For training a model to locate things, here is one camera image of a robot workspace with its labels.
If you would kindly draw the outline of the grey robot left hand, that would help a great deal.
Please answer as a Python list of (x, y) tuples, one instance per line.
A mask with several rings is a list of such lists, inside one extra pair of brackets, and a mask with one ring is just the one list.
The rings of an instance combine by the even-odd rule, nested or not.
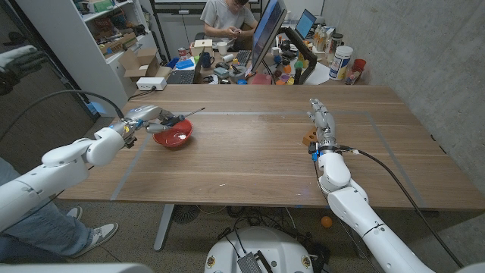
[(170, 130), (185, 118), (184, 115), (176, 116), (159, 106), (142, 105), (129, 110), (122, 119), (111, 124), (109, 128), (123, 136), (128, 136), (141, 128), (145, 128), (148, 133), (160, 133)]

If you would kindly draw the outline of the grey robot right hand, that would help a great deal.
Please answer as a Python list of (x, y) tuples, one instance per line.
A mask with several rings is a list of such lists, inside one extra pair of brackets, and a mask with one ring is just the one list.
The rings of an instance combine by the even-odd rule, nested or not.
[(308, 112), (308, 117), (314, 123), (317, 131), (316, 136), (319, 146), (327, 149), (336, 149), (336, 124), (332, 114), (319, 99), (310, 99), (312, 111)]

